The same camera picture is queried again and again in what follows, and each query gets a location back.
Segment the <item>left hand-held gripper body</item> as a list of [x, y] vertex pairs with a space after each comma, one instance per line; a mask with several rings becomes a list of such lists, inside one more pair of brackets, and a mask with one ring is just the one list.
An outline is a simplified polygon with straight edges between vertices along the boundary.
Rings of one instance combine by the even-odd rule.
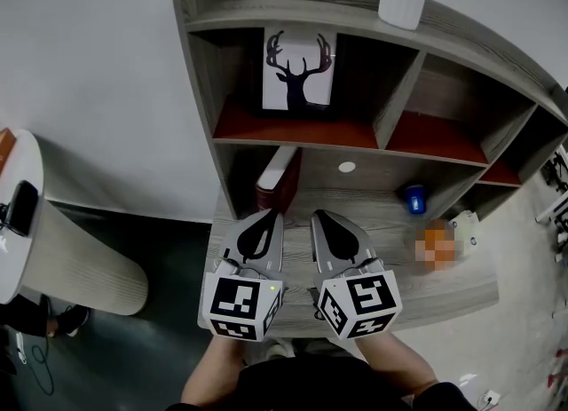
[[215, 336], [261, 342], [283, 305], [282, 259], [221, 258], [205, 273], [201, 315]]

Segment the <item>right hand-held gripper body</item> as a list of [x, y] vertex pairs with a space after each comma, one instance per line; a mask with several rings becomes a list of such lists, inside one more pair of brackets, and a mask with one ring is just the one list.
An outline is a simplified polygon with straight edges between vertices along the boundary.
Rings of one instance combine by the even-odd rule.
[[377, 257], [318, 260], [317, 308], [340, 340], [381, 333], [402, 311], [394, 272]]

